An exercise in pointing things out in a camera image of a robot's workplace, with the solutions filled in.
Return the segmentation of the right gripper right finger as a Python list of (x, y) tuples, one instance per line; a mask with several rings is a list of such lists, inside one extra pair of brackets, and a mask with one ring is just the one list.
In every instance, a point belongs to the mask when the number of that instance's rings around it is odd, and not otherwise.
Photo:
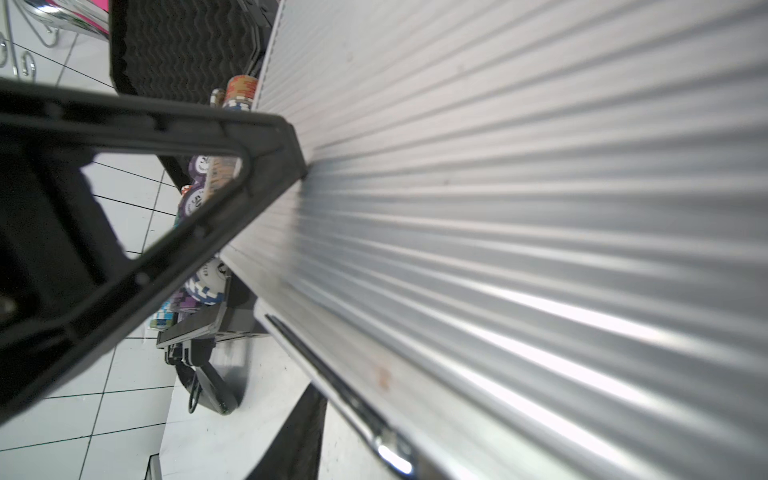
[(325, 396), (308, 385), (247, 479), (317, 479), (326, 409)]

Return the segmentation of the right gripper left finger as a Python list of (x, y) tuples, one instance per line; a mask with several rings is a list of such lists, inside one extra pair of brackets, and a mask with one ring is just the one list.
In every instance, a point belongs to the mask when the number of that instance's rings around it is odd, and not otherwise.
[[(137, 259), (84, 168), (103, 153), (234, 157), (236, 178)], [(282, 117), (1, 84), (1, 418), (116, 346), (305, 176)]]

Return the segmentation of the silver poker case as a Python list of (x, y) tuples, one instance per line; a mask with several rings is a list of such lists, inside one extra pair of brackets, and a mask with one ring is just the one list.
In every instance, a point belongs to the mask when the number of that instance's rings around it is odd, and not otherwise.
[(763, 1), (285, 1), (223, 251), (456, 479), (767, 475)]

